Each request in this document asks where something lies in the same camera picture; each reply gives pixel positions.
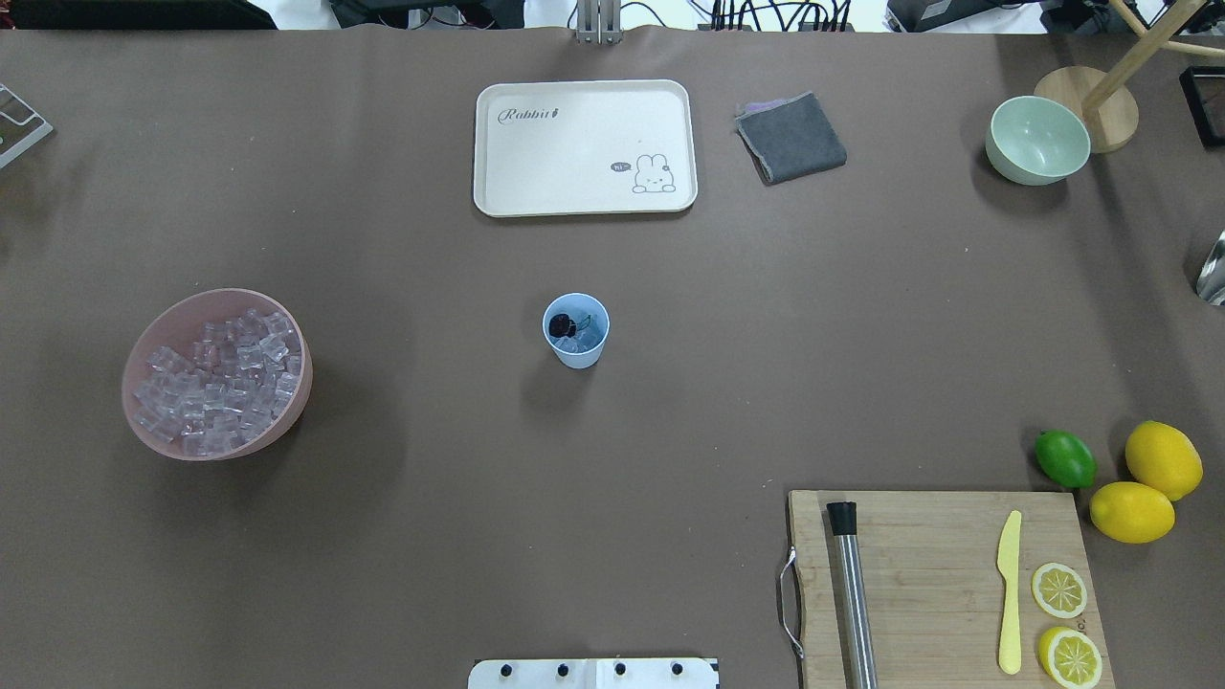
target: wooden cutting board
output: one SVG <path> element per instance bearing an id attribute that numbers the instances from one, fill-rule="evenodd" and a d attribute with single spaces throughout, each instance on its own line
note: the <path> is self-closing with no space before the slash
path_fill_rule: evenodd
<path id="1" fill-rule="evenodd" d="M 858 505 L 859 548 L 869 623 L 882 689 L 1057 689 L 1038 662 L 1038 638 L 1055 625 L 1089 635 L 1101 651 L 1102 689 L 1114 689 L 1093 577 L 1076 504 L 1067 493 L 793 490 L 791 542 L 800 586 L 806 689 L 845 689 L 849 664 L 839 634 L 838 550 L 826 503 Z M 1003 580 L 996 547 L 1008 512 L 1020 510 L 1022 666 L 996 662 Z M 1045 563 L 1074 569 L 1089 588 L 1076 619 L 1054 618 L 1034 602 L 1030 577 Z"/>

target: sliced lemon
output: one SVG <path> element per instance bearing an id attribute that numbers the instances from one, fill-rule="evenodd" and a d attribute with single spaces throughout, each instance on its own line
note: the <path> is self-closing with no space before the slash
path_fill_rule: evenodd
<path id="1" fill-rule="evenodd" d="M 1090 689 L 1101 680 L 1101 653 L 1093 640 L 1071 626 L 1052 626 L 1038 640 L 1042 669 L 1065 689 Z"/>
<path id="2" fill-rule="evenodd" d="M 1084 580 L 1068 565 L 1046 563 L 1038 568 L 1030 582 L 1038 607 L 1060 619 L 1072 619 L 1089 604 Z"/>

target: mint green bowl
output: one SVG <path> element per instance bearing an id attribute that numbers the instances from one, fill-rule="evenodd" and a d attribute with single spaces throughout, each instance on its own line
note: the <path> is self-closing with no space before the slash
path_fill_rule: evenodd
<path id="1" fill-rule="evenodd" d="M 1017 184 L 1051 184 L 1084 167 L 1089 130 L 1055 101 L 1038 96 L 1009 98 L 991 115 L 987 159 Z"/>

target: gray cloth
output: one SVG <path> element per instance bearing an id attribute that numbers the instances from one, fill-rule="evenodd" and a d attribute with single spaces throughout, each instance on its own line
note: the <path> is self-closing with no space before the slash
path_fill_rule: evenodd
<path id="1" fill-rule="evenodd" d="M 736 130 L 757 157 L 767 184 L 846 163 L 846 148 L 811 91 L 784 101 L 750 103 L 736 116 Z"/>

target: black tip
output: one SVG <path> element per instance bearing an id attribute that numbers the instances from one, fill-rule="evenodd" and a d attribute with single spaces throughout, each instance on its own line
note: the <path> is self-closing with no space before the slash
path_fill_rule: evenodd
<path id="1" fill-rule="evenodd" d="M 834 536 L 855 535 L 855 503 L 829 503 L 829 526 L 834 530 Z"/>

